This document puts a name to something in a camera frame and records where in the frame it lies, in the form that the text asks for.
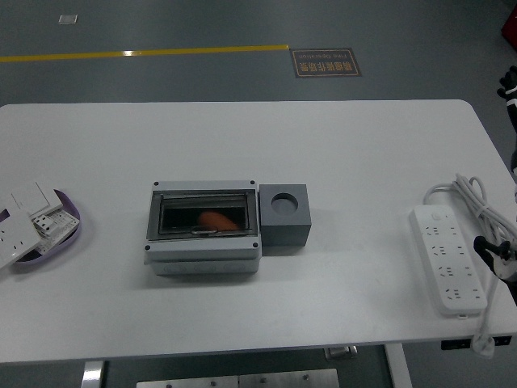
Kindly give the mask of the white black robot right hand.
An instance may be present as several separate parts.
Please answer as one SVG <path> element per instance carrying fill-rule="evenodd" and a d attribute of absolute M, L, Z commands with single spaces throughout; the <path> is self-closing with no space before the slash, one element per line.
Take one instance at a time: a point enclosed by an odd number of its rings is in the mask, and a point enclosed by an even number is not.
<path fill-rule="evenodd" d="M 516 130 L 516 67 L 512 66 L 500 79 L 498 95 L 506 100 L 506 109 Z M 516 237 L 503 237 L 494 245 L 482 236 L 475 238 L 473 247 L 494 275 L 503 282 L 516 286 Z"/>

